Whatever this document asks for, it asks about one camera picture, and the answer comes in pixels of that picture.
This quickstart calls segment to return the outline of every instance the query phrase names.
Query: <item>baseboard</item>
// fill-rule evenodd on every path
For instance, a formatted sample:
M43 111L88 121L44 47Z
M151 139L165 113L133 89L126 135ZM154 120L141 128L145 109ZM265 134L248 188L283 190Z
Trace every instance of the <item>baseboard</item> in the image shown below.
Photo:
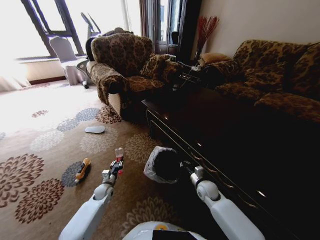
M35 84L44 84L44 83L65 80L65 79L66 79L66 76L55 76L55 77L49 77L49 78L45 78L45 79L33 80L33 81L29 81L29 82L31 85L35 85Z

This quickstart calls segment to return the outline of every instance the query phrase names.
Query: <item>patterned carpet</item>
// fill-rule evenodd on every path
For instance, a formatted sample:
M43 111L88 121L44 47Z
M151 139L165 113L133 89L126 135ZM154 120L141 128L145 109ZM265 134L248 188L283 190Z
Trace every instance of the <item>patterned carpet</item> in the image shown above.
M94 86L38 84L1 93L0 102L1 239L57 239L101 183L116 147L124 148L124 171L93 239L121 239L147 221L170 222L210 238L206 229L214 222L195 192L144 176L150 152L161 143L148 137L145 125L124 121L101 103ZM116 104L112 96L110 102ZM99 125L105 133L84 131ZM84 158L91 159L91 171L76 185Z

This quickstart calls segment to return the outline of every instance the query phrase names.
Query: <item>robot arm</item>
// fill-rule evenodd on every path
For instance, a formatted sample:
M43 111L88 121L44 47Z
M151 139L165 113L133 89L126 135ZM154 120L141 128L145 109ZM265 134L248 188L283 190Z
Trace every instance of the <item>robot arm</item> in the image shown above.
M105 212L106 205L114 193L118 171L123 168L123 161L113 161L111 170L102 171L102 184L95 190L69 223L62 230L59 240L89 240L97 229Z
M210 212L229 240L264 240L261 231L250 219L227 199L212 181L202 180L204 169L195 168L190 179L196 187L199 198L208 206Z

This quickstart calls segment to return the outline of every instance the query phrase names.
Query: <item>yellow sticker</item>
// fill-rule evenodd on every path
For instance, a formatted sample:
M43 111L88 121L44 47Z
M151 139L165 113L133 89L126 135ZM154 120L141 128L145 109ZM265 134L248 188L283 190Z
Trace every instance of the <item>yellow sticker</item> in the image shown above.
M163 224L158 224L157 226L155 226L154 230L168 230L168 227Z

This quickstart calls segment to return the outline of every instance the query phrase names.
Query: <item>white slipper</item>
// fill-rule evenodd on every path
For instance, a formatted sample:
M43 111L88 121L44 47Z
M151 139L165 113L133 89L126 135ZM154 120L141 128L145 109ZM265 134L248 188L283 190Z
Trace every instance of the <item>white slipper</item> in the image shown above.
M101 134L106 130L105 126L88 126L85 128L86 133Z

